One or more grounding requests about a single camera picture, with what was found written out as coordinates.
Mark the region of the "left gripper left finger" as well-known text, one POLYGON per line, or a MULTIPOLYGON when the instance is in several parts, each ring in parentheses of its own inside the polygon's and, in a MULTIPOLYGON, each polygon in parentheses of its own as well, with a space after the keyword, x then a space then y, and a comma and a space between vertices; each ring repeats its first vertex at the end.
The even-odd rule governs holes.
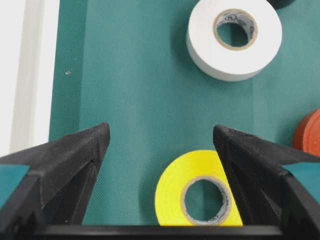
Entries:
POLYGON ((27 171, 0 208, 1 239, 25 239, 38 225, 81 224, 109 143, 103 122, 2 156, 2 166, 27 171))

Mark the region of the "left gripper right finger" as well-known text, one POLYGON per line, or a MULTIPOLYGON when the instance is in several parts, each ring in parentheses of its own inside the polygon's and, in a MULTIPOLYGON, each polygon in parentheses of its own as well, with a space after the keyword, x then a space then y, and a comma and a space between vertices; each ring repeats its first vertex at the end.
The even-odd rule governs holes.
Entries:
POLYGON ((229 239, 319 239, 319 157, 223 125, 213 145, 243 222, 229 239))

